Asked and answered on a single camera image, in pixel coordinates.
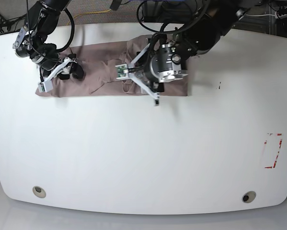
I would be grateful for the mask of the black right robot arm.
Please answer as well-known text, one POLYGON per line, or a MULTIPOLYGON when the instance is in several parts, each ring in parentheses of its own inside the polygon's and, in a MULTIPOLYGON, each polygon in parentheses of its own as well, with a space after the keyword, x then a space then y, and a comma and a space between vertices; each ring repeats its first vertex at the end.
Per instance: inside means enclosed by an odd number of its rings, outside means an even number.
POLYGON ((73 41, 75 23, 67 9, 69 3, 69 0, 38 0, 31 8, 26 7, 24 25, 13 43, 18 57, 29 57, 38 66, 41 81, 63 63, 64 58, 59 54, 69 48, 73 41), (61 12, 67 14, 71 32, 68 42, 62 48, 57 48, 55 44, 47 44, 46 39, 56 29, 61 12))

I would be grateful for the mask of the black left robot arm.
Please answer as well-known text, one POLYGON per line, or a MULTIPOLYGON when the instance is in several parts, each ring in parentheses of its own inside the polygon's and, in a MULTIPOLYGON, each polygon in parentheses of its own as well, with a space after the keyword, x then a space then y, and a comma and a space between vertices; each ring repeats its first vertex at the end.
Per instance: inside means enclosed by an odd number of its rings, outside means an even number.
POLYGON ((207 53, 246 11, 230 0, 211 1, 198 22, 181 33, 75 47, 84 79, 56 79, 51 95, 144 95, 147 87, 165 96, 187 96, 188 59, 207 53))

